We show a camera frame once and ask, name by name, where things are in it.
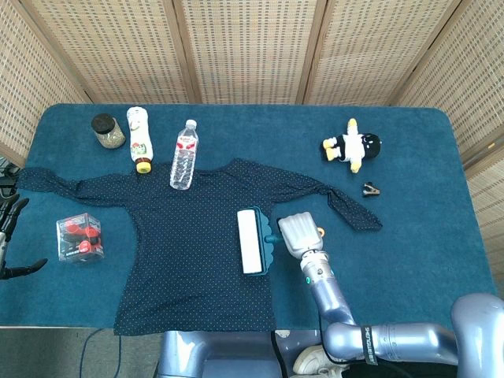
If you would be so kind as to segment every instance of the yellow bottle cap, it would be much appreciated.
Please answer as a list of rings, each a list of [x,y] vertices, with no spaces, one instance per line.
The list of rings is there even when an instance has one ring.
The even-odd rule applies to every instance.
[[[141,161],[136,165],[136,172],[138,173],[149,173],[150,172],[150,163],[146,161]]]

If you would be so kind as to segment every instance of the navy polka dot shirt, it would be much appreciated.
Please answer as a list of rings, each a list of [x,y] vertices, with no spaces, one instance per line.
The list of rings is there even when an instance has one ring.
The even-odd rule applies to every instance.
[[[269,276],[243,275],[240,209],[258,206],[270,217],[276,202],[319,193],[356,230],[381,227],[341,191],[252,161],[195,170],[187,191],[171,188],[169,177],[170,164],[154,165],[147,175],[133,171],[89,180],[63,180],[37,168],[20,175],[23,189],[52,191],[92,206],[121,206],[132,217],[138,249],[117,310],[118,335],[275,329]]]

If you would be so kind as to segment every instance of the shirt sleeve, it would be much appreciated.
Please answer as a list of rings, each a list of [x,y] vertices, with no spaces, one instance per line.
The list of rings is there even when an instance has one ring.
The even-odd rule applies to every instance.
[[[328,205],[357,231],[380,230],[377,216],[342,191],[311,177],[253,163],[250,176],[258,190],[264,191],[272,202],[287,202],[304,195],[327,195]]]
[[[21,170],[17,186],[29,191],[53,192],[91,206],[125,206],[131,195],[132,177],[112,174],[88,180],[64,180],[44,168]]]

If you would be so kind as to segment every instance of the black strap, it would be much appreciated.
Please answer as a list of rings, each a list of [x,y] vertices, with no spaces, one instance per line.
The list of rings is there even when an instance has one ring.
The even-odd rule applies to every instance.
[[[376,358],[375,347],[372,344],[372,332],[370,325],[361,326],[361,337],[365,363],[368,365],[378,365],[378,358]]]

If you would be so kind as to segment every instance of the plastic box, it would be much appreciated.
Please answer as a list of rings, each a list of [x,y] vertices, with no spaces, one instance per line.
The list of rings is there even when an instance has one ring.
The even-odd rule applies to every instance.
[[[56,229],[60,261],[84,263],[104,258],[102,226],[88,213],[58,220]]]

